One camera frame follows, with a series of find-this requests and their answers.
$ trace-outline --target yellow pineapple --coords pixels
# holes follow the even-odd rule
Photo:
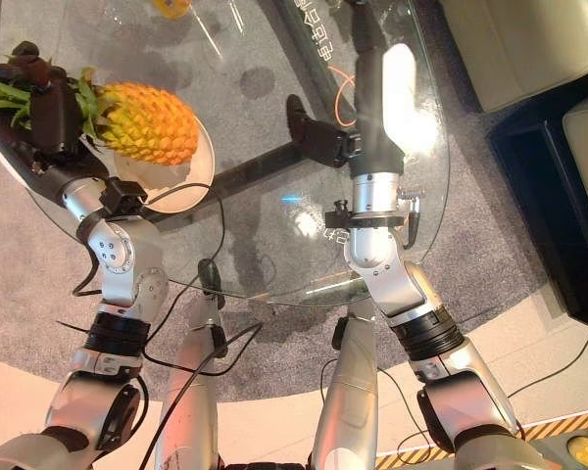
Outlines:
[[[93,69],[69,79],[90,142],[132,159],[158,165],[188,163],[200,128],[193,111],[168,91],[134,83],[93,86]],[[14,110],[11,125],[30,129],[30,93],[0,82],[0,109]]]
[[[179,165],[191,160],[198,143],[192,110],[165,90],[133,83],[99,87],[103,111],[95,125],[105,144],[135,160]]]

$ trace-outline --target robotic hand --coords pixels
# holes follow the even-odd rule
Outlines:
[[[404,221],[397,213],[404,154],[384,129],[387,122],[383,106],[388,104],[384,103],[382,90],[384,79],[392,79],[393,83],[404,80],[384,76],[387,46],[370,4],[365,0],[349,3],[353,7],[353,39],[359,55],[357,133],[347,134],[310,119],[295,96],[288,99],[287,107],[290,132],[304,152],[325,165],[348,162],[351,170],[353,209],[348,211],[346,201],[336,202],[336,211],[325,217],[326,226],[350,230],[345,259],[364,278],[371,298],[408,353],[412,370],[424,384],[417,401],[427,429],[436,444],[456,454],[456,468],[547,469],[533,447],[515,438],[518,428],[512,406],[470,339],[459,331],[420,268],[401,260],[402,244],[396,228]],[[323,142],[323,154],[312,145],[318,140]],[[348,328],[351,319],[361,324],[371,318],[372,313],[351,312]],[[359,328],[350,336],[361,333],[363,327]],[[367,379],[362,381],[365,371],[358,371],[352,364],[349,368],[346,359],[340,357],[334,374],[338,378],[334,378],[331,388],[335,385],[342,391],[332,397],[329,389],[312,455],[317,470],[337,468],[338,457],[341,464],[351,462],[348,468],[374,466],[375,448],[369,442],[376,442],[376,422],[369,421],[376,416],[376,382],[370,375],[376,373],[376,367],[370,359],[373,344],[362,346],[363,337],[346,355],[352,362],[358,361],[361,369],[367,369]],[[367,390],[367,394],[361,394],[361,390]],[[367,408],[368,415],[362,414],[358,424],[357,419],[344,413],[348,406]],[[341,427],[327,424],[339,420],[343,422]]]
[[[129,382],[141,369],[168,276],[161,235],[138,215],[146,194],[136,183],[109,178],[78,140],[80,110],[66,73],[38,54],[25,42],[0,65],[0,80],[29,86],[32,124],[32,130],[12,127],[0,112],[0,160],[79,222],[77,238],[103,267],[103,299],[50,405],[46,428],[1,445],[0,470],[87,469],[131,435],[139,393]]]

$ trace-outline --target floor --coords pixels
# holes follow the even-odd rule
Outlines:
[[[588,327],[570,320],[545,286],[469,336],[504,391],[521,386],[566,365],[588,337]],[[408,398],[416,419],[419,383],[407,364],[388,369]],[[389,380],[379,375],[378,451],[392,451],[416,429]],[[40,429],[57,383],[0,362],[0,443]],[[513,399],[521,422],[534,422],[588,409],[588,348],[567,371],[521,392]],[[219,448],[227,462],[305,461],[314,439],[321,401],[319,391],[219,404]],[[9,409],[8,415],[3,410]],[[148,419],[134,439],[105,457],[96,469],[137,465],[156,428],[161,404],[152,401]],[[420,437],[406,446],[423,444]]]
[[[418,4],[425,12],[435,13],[437,8],[434,2],[421,1]],[[562,312],[553,291],[545,283],[539,262],[536,264],[535,253],[526,247],[528,239],[519,217],[514,219],[510,195],[506,193],[498,170],[492,166],[492,160],[488,160],[490,156],[483,139],[488,122],[480,120],[476,113],[463,111],[463,95],[456,93],[453,84],[444,79],[455,76],[454,63],[443,61],[448,52],[445,49],[448,36],[437,23],[439,12],[436,15],[421,20],[425,33],[428,32],[425,37],[432,60],[438,64],[436,74],[449,121],[452,149],[450,200],[468,198],[472,205],[452,205],[450,201],[436,242],[438,251],[432,252],[425,267],[430,269],[436,286],[440,286],[447,299],[454,292],[454,283],[461,284],[460,295],[452,298],[452,308],[466,319],[466,330],[471,330],[468,335],[503,389],[509,393],[573,359],[588,336],[588,328],[568,319]],[[78,311],[89,311],[93,304],[63,295],[78,280],[86,260],[84,253],[66,256],[66,253],[74,252],[73,242],[38,212],[24,190],[9,179],[1,167],[0,196],[0,225],[6,230],[0,231],[0,313],[16,313],[5,314],[4,323],[0,323],[2,443],[18,433],[41,428],[57,381],[66,370],[70,350],[81,341],[76,333],[67,341],[56,341],[67,333],[59,329],[36,329],[32,320],[39,315],[46,315],[50,320],[57,312],[63,311],[77,315]],[[2,210],[4,201],[8,201],[8,211]],[[500,213],[506,217],[497,219],[495,214]],[[40,235],[40,238],[30,237],[29,233]],[[451,234],[463,239],[459,245],[458,239]],[[470,234],[477,234],[475,237],[480,244],[476,245],[476,250],[466,245]],[[15,254],[18,265],[36,267],[13,267],[11,259]],[[465,271],[465,277],[458,277],[459,272]],[[489,281],[481,282],[480,278]],[[476,290],[471,299],[470,287],[474,286]],[[288,319],[281,326],[292,323],[293,320]],[[330,331],[327,324],[318,334],[326,338]],[[305,340],[309,331],[295,331],[296,335]],[[35,342],[34,348],[26,337]],[[388,363],[382,365],[396,364],[399,359],[389,358]],[[37,364],[35,374],[28,372],[32,363]],[[287,383],[289,380],[282,378],[287,377],[282,375],[287,370],[276,367],[265,380],[276,381],[280,377],[281,382]],[[419,384],[409,366],[400,363],[388,371],[403,388],[411,409],[416,409]],[[239,391],[224,395],[225,400],[219,405],[219,439],[220,452],[227,462],[306,460],[321,406],[319,391],[313,385],[317,382],[318,372],[313,370],[307,377],[299,389],[293,388],[289,393],[280,389],[279,394],[265,394],[266,397],[277,396],[275,398],[252,399],[257,395],[244,395]],[[147,378],[152,382],[165,379],[155,371]],[[379,378],[379,403],[378,450],[391,451],[415,429],[393,385],[383,376]],[[588,409],[588,349],[566,372],[518,394],[513,398],[513,404],[521,422]],[[5,409],[9,410],[8,415],[3,412]],[[153,401],[148,420],[134,440],[102,459],[95,468],[137,465],[155,429],[160,410],[160,403]],[[410,442],[410,445],[417,444],[419,438]]]

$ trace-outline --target round glass tabletop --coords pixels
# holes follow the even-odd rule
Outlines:
[[[302,158],[285,119],[286,97],[295,93],[314,118],[351,128],[356,54],[350,7],[343,0],[193,0],[184,16],[171,20],[155,3],[3,0],[1,22],[19,33],[0,35],[0,54],[30,40],[72,75],[94,67],[97,83],[166,88],[193,108],[216,155],[213,190],[222,196],[225,216],[216,264],[225,294],[306,306],[367,297],[343,257],[348,232],[323,223],[334,201],[352,198],[348,168]],[[425,192],[416,242],[403,252],[418,262],[436,237],[446,203],[445,126],[412,3],[378,0],[373,6],[388,43],[407,44],[416,58],[416,111],[401,185]],[[39,11],[45,9],[62,11],[61,23],[30,22],[44,18]],[[117,174],[110,152],[98,157]],[[76,223],[65,210],[33,198],[74,235]],[[209,258],[220,240],[216,201],[208,196],[190,211],[145,215],[163,233],[170,279],[189,282],[198,260]]]

